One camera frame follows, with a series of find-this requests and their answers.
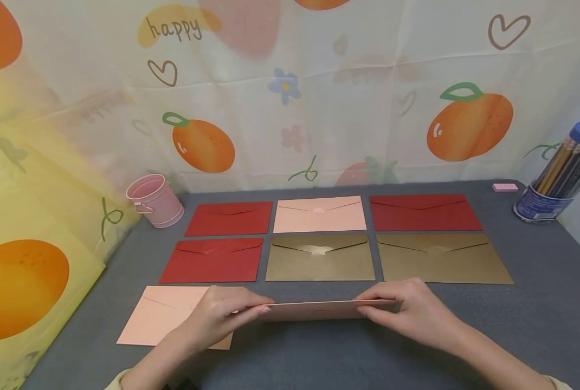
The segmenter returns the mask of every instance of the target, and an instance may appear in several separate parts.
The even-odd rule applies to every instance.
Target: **blue pencil holder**
[[[557,219],[574,198],[559,199],[542,196],[529,185],[523,195],[513,205],[513,213],[524,222],[548,223]]]
[[[565,137],[537,180],[524,190],[513,206],[513,213],[524,222],[552,222],[579,192],[580,122]]]

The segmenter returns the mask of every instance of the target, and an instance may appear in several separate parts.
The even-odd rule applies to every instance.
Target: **pink eraser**
[[[518,186],[511,183],[494,183],[492,184],[494,192],[516,192]]]

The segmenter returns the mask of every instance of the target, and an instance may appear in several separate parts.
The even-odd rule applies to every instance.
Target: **pink bucket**
[[[179,221],[184,214],[184,206],[171,189],[171,184],[160,173],[143,176],[134,181],[125,196],[134,202],[138,213],[147,217],[151,225],[167,228]]]

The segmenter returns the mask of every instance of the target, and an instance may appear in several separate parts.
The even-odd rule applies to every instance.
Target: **person's left hand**
[[[174,332],[200,352],[269,312],[270,309],[263,304],[270,303],[274,301],[244,287],[212,286]]]

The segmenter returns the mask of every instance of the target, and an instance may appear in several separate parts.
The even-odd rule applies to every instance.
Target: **envelope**
[[[158,345],[183,323],[208,287],[147,286],[117,344]],[[232,334],[209,349],[229,349]]]
[[[356,196],[280,200],[273,233],[365,229],[362,199]]]
[[[267,304],[270,311],[261,315],[259,320],[273,321],[320,321],[363,319],[357,311],[360,306],[372,306],[382,310],[394,311],[395,300],[327,301]]]
[[[199,205],[185,237],[266,234],[272,201]]]
[[[375,280],[368,236],[273,237],[266,280]]]
[[[484,234],[380,234],[377,246],[386,281],[513,284]]]
[[[462,193],[371,197],[377,231],[483,230]]]
[[[262,242],[263,238],[178,242],[159,282],[255,282]]]

